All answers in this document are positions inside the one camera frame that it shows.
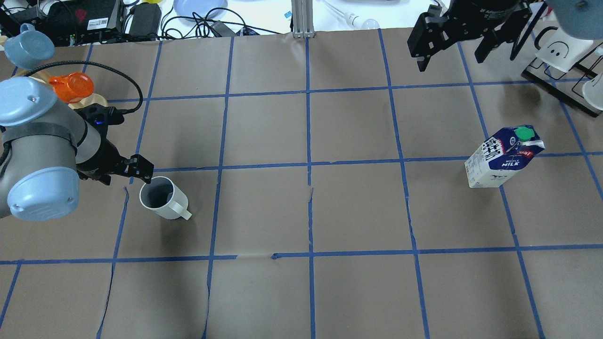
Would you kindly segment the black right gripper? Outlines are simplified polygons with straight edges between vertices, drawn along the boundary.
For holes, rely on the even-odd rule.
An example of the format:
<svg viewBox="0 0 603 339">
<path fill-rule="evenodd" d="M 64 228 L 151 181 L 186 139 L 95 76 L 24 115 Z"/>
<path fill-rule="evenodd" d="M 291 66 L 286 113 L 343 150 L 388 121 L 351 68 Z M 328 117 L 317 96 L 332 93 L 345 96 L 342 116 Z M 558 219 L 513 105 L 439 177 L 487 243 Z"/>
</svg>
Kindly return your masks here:
<svg viewBox="0 0 603 339">
<path fill-rule="evenodd" d="M 407 45 L 420 72 L 426 71 L 437 52 L 453 41 L 483 37 L 474 52 L 482 64 L 501 43 L 519 43 L 528 25 L 534 0 L 451 0 L 446 11 L 429 10 L 419 15 Z"/>
</svg>

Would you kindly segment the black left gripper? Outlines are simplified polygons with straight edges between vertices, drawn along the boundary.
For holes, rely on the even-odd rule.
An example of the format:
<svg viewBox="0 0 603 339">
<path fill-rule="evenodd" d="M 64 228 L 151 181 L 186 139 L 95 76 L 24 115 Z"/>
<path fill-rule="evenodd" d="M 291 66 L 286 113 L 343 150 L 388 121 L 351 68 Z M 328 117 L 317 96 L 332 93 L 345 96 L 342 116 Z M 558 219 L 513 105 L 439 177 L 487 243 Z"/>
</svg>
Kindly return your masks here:
<svg viewBox="0 0 603 339">
<path fill-rule="evenodd" d="M 88 132 L 95 131 L 100 137 L 99 142 L 93 142 L 92 157 L 77 163 L 77 173 L 81 180 L 91 179 L 110 185 L 111 176 L 119 175 L 151 183 L 153 163 L 140 154 L 134 154 L 129 159 L 121 156 L 116 146 L 107 139 L 108 127 L 125 122 L 123 116 L 129 114 L 129 110 L 117 109 L 115 106 L 89 105 L 76 109 L 75 112 L 90 125 Z"/>
</svg>

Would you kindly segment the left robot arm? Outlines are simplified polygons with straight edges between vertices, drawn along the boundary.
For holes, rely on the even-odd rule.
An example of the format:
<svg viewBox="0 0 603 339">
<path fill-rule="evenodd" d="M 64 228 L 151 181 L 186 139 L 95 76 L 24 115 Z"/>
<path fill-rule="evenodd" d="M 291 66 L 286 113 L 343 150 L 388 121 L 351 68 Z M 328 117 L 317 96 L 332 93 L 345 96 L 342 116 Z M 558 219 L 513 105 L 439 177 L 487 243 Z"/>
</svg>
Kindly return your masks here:
<svg viewBox="0 0 603 339">
<path fill-rule="evenodd" d="M 29 77 L 1 82 L 1 212 L 47 221 L 78 206 L 80 180 L 109 185 L 112 175 L 151 182 L 153 163 L 123 157 L 107 139 L 109 125 L 127 110 L 103 105 L 71 109 L 55 92 Z"/>
</svg>

